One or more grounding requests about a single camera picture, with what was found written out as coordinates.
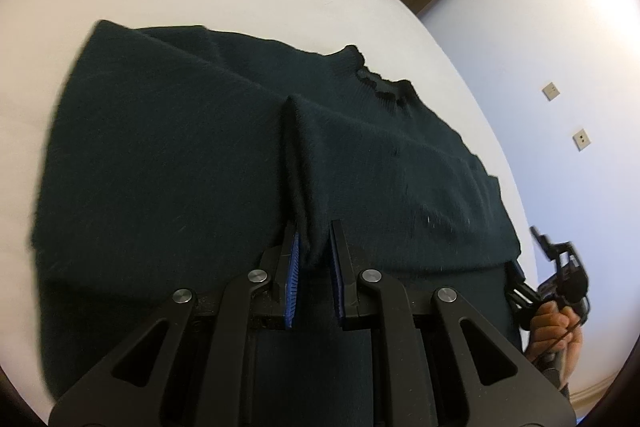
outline white bed sheet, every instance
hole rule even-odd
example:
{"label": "white bed sheet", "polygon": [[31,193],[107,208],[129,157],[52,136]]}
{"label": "white bed sheet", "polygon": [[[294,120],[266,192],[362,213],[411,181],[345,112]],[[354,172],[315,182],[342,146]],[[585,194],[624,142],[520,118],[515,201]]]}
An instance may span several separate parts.
{"label": "white bed sheet", "polygon": [[99,19],[130,27],[202,24],[329,54],[354,43],[385,78],[412,81],[422,101],[500,179],[532,285],[537,273],[507,161],[465,83],[398,0],[0,0],[0,364],[47,418],[29,233],[47,129],[61,86]]}

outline white wall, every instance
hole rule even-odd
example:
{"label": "white wall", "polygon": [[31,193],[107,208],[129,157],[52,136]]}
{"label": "white wall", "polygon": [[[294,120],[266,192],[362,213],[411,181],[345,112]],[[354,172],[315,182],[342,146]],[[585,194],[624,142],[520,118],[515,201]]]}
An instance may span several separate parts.
{"label": "white wall", "polygon": [[[640,332],[640,0],[440,0],[421,20],[493,127],[530,224],[583,257],[593,312],[571,386],[586,389]],[[582,127],[593,143],[578,152]],[[538,272],[552,272],[542,255]]]}

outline electrical outlet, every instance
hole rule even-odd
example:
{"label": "electrical outlet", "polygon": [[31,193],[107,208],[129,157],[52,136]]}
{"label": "electrical outlet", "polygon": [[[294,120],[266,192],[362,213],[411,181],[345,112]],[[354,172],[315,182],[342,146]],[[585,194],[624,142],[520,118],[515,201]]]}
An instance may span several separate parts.
{"label": "electrical outlet", "polygon": [[574,142],[578,151],[581,151],[591,143],[591,140],[589,140],[589,137],[587,136],[587,131],[580,129],[580,131],[574,134]]}
{"label": "electrical outlet", "polygon": [[560,94],[556,84],[550,83],[548,86],[543,87],[542,92],[545,94],[546,99],[551,102],[556,96]]}

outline hand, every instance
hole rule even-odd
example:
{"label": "hand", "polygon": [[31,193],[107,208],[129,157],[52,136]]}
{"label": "hand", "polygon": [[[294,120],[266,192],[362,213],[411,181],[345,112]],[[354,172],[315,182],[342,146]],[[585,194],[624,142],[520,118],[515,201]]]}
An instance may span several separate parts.
{"label": "hand", "polygon": [[[569,306],[558,311],[555,302],[546,302],[540,306],[536,315],[531,319],[529,346],[525,350],[525,357],[533,362],[538,355],[562,337],[569,328],[580,322],[580,317]],[[580,358],[582,349],[582,327],[578,326],[564,339],[551,348],[551,353],[566,349],[562,375],[560,376],[561,388],[574,372]]]}

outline dark green sweater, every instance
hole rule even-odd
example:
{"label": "dark green sweater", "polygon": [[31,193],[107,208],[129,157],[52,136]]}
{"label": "dark green sweater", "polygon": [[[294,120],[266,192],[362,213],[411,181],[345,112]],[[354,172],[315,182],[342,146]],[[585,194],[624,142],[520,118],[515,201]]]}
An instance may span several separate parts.
{"label": "dark green sweater", "polygon": [[520,247],[498,180],[409,81],[370,72],[354,46],[98,23],[55,115],[33,229],[53,394],[174,289],[250,270],[292,220],[296,331],[262,335],[260,425],[370,425],[368,336],[337,330],[324,272],[338,218],[372,267],[454,286],[519,346],[502,264]]}

